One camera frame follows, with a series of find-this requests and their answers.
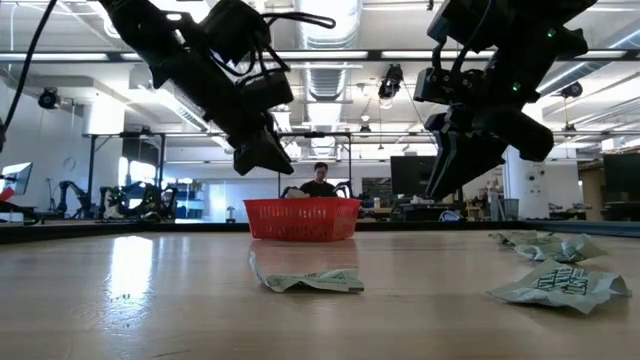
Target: snack wrapper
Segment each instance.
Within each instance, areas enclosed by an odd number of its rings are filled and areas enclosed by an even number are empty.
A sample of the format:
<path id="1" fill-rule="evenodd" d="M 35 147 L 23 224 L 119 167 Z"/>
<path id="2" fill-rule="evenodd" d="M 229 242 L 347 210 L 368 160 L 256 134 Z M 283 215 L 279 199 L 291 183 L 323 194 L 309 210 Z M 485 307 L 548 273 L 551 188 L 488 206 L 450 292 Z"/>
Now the snack wrapper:
<path id="1" fill-rule="evenodd" d="M 580 234 L 573 239 L 551 240 L 547 243 L 535 245 L 520 244 L 514 250 L 531 260 L 544 261 L 553 259 L 561 263 L 576 263 L 607 255 L 606 251 L 591 242 L 591 237 L 587 234 Z"/>
<path id="2" fill-rule="evenodd" d="M 489 237 L 498 240 L 505 246 L 517 245 L 546 245 L 553 242 L 562 242 L 562 238 L 549 234 L 540 235 L 535 230 L 500 231 L 489 234 Z"/>
<path id="3" fill-rule="evenodd" d="M 488 293 L 513 303 L 569 306 L 584 314 L 607 302 L 611 293 L 631 296 L 618 274 L 587 271 L 548 259 L 522 280 Z"/>
<path id="4" fill-rule="evenodd" d="M 337 269 L 302 275 L 268 275 L 258 267 L 256 253 L 253 251 L 249 254 L 249 265 L 260 282 L 275 292 L 284 292 L 296 285 L 337 292 L 354 293 L 364 291 L 364 284 L 358 279 L 358 269 Z"/>

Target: white column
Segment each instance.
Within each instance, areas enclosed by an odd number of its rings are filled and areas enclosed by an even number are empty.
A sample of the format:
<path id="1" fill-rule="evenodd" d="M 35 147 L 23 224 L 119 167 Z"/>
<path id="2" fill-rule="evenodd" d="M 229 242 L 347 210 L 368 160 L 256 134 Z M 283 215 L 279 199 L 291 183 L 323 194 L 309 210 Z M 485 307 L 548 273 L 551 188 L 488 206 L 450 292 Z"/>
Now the white column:
<path id="1" fill-rule="evenodd" d="M 118 134 L 124 130 L 125 106 L 110 96 L 101 96 L 86 109 L 85 122 L 87 134 Z M 103 144 L 106 138 L 96 141 L 96 148 Z M 95 155 L 93 172 L 93 189 L 91 199 L 100 201 L 100 187 L 118 185 L 118 162 L 122 156 L 122 139 L 111 138 Z"/>
<path id="2" fill-rule="evenodd" d="M 543 123 L 542 107 L 538 104 L 525 106 L 523 112 Z M 509 146 L 505 152 L 504 196 L 518 199 L 518 216 L 525 219 L 549 217 L 549 192 L 545 178 L 545 164 L 522 160 L 520 151 Z"/>

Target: red object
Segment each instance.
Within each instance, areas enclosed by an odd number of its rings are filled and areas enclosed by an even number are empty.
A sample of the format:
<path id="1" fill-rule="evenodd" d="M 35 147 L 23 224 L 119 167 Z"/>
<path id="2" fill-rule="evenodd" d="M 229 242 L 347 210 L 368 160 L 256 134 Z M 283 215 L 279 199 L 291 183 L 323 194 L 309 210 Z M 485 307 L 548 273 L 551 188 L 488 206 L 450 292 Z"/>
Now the red object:
<path id="1" fill-rule="evenodd" d="M 245 200 L 256 239 L 337 241 L 353 236 L 360 200 L 344 198 Z"/>
<path id="2" fill-rule="evenodd" d="M 11 197 L 13 196 L 13 194 L 15 194 L 15 191 L 13 191 L 12 188 L 8 187 L 6 188 L 1 194 L 0 194 L 0 201 L 9 201 L 9 199 L 11 199 Z"/>

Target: table surface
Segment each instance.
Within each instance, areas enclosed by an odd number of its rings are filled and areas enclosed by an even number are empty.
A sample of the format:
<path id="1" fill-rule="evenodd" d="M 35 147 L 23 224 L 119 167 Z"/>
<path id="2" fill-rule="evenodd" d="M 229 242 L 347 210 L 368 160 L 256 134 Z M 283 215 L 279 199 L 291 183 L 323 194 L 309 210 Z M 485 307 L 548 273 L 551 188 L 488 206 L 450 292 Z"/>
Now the table surface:
<path id="1" fill-rule="evenodd" d="M 640 240 L 589 269 L 640 289 Z M 264 272 L 360 269 L 361 294 L 277 294 Z M 640 304 L 584 316 L 487 290 L 534 263 L 486 232 L 358 233 L 327 244 L 132 234 L 0 247 L 0 359 L 637 359 Z"/>

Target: black shirt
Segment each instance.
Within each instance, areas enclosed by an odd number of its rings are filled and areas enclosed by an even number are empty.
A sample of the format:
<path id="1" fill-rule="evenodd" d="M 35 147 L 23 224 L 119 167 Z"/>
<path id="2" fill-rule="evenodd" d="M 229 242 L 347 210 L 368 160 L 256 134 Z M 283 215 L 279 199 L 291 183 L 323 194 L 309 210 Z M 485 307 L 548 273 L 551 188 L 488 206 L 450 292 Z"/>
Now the black shirt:
<path id="1" fill-rule="evenodd" d="M 300 191 L 309 194 L 311 197 L 335 197 L 336 194 L 333 190 L 333 185 L 328 182 L 319 184 L 316 181 L 309 181 L 300 187 Z"/>

